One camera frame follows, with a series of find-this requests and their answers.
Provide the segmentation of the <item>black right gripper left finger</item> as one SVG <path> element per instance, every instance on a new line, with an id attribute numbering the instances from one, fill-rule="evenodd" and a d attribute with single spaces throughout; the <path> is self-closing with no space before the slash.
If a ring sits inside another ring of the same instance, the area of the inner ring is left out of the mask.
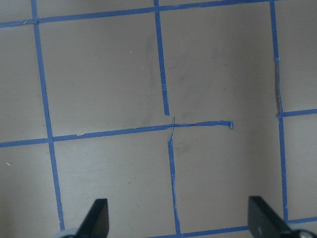
<path id="1" fill-rule="evenodd" d="M 108 202 L 96 199 L 76 232 L 76 238 L 106 238 L 109 232 Z"/>

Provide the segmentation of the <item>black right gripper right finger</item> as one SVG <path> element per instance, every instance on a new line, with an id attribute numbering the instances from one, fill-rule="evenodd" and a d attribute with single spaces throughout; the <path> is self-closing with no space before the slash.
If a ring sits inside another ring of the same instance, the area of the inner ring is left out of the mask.
<path id="1" fill-rule="evenodd" d="M 254 238 L 290 238 L 292 233 L 260 196 L 248 198 L 248 228 Z"/>

